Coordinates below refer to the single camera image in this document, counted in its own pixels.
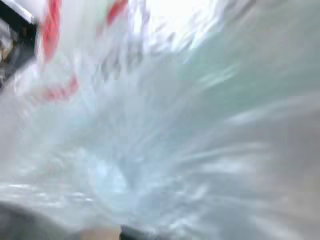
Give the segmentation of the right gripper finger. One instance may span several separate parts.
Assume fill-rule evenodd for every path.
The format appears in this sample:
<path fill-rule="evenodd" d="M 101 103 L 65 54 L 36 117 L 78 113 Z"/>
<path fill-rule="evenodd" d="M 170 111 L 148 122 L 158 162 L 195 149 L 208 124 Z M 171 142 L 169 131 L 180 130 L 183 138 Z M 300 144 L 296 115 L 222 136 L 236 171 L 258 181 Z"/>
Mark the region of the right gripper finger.
<path fill-rule="evenodd" d="M 121 240 L 159 240 L 160 237 L 135 228 L 123 225 L 120 233 Z"/>

